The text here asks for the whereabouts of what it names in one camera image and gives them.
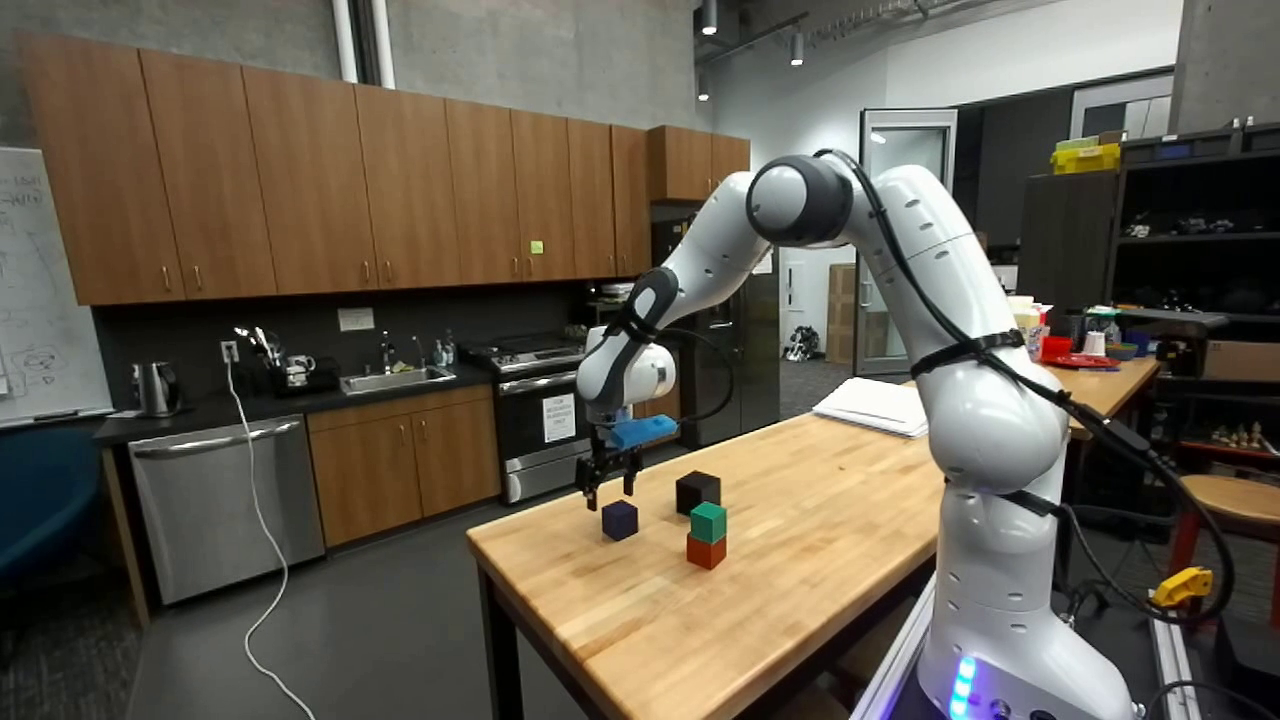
red block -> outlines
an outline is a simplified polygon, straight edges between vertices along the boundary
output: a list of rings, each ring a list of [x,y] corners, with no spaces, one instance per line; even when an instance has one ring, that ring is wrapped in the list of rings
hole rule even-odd
[[[705,540],[697,540],[697,536],[689,530],[682,555],[689,555],[689,563],[714,567],[714,563],[727,555],[727,536],[714,540],[714,542],[705,542]]]

small block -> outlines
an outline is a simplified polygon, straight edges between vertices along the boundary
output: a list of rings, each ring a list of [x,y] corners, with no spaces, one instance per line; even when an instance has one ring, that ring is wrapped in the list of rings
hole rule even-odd
[[[636,530],[639,530],[639,507],[626,504],[626,501],[610,501],[610,504],[604,504],[604,512],[598,512],[598,529],[604,529],[604,536],[610,536],[610,540],[636,536]]]
[[[727,536],[727,512],[724,512],[724,504],[697,504],[697,507],[689,512],[689,530],[691,530],[697,540],[705,540],[705,542],[724,540],[724,536]]]
[[[689,563],[714,567],[727,555],[727,540],[705,542],[689,530],[682,555]]]
[[[677,512],[689,517],[697,504],[720,504],[720,474],[689,473],[677,481]]]

white cable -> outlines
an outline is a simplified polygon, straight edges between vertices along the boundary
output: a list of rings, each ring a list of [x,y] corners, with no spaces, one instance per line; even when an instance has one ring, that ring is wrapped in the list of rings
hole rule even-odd
[[[308,720],[316,720],[310,704],[308,704],[299,693],[291,693],[291,688],[284,683],[284,674],[281,674],[276,669],[267,669],[265,661],[257,661],[257,650],[252,650],[252,630],[281,608],[281,598],[284,598],[284,591],[288,591],[288,560],[284,560],[281,540],[271,536],[267,517],[265,517],[265,504],[259,504],[259,496],[257,496],[252,428],[246,428],[246,414],[243,414],[243,403],[241,403],[241,391],[236,391],[230,363],[226,363],[226,391],[230,391],[230,403],[236,403],[236,414],[241,414],[241,428],[243,428],[252,517],[257,517],[257,529],[265,530],[265,540],[271,542],[276,563],[281,563],[276,597],[271,597],[271,602],[243,628],[241,647],[243,647],[243,661],[246,661],[259,674],[267,674]]]

paper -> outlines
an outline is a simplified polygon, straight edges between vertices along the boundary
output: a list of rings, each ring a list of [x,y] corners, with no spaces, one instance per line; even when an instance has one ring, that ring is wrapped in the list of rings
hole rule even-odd
[[[562,394],[543,394],[543,445],[559,445],[576,436],[576,403],[572,391]]]
[[[925,436],[926,414],[915,383],[885,383],[869,374],[849,374],[833,394],[813,403],[814,414],[833,414],[844,423],[885,428],[896,436]]]

white wall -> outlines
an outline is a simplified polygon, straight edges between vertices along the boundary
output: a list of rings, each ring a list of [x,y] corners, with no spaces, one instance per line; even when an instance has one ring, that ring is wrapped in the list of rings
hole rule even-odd
[[[1179,14],[1185,0],[993,0],[915,27],[807,40],[803,67],[758,40],[709,77],[713,118],[748,137],[757,163],[829,144],[854,153],[863,108],[977,104],[1172,67]],[[794,315],[824,309],[780,312],[780,338]]]

